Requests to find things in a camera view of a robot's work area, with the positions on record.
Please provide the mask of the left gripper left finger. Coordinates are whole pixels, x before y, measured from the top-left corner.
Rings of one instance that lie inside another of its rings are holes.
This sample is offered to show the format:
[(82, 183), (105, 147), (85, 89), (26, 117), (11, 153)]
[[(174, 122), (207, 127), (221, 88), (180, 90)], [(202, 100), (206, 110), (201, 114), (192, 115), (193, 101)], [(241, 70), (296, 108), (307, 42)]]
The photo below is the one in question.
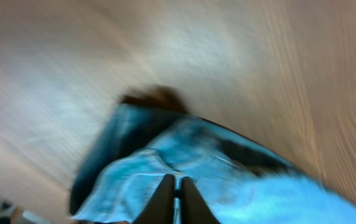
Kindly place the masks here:
[(167, 174), (133, 224), (171, 224), (174, 220), (176, 179)]

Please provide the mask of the light blue denim jeans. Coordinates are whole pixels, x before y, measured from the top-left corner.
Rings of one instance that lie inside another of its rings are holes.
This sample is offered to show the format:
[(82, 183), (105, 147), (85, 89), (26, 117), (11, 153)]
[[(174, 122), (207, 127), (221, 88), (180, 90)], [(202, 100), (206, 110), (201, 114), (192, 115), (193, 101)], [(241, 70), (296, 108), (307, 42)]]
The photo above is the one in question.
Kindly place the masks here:
[(220, 223), (356, 223), (356, 205), (233, 131), (123, 104), (80, 169), (74, 220), (133, 222), (165, 175), (188, 177)]

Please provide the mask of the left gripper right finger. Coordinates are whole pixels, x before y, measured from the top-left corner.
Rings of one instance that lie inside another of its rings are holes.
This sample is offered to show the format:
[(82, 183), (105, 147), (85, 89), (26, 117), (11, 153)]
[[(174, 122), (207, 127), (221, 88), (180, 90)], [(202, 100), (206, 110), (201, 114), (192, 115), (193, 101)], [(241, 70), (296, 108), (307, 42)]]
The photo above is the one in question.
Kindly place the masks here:
[(180, 181), (181, 224), (219, 224), (190, 177)]

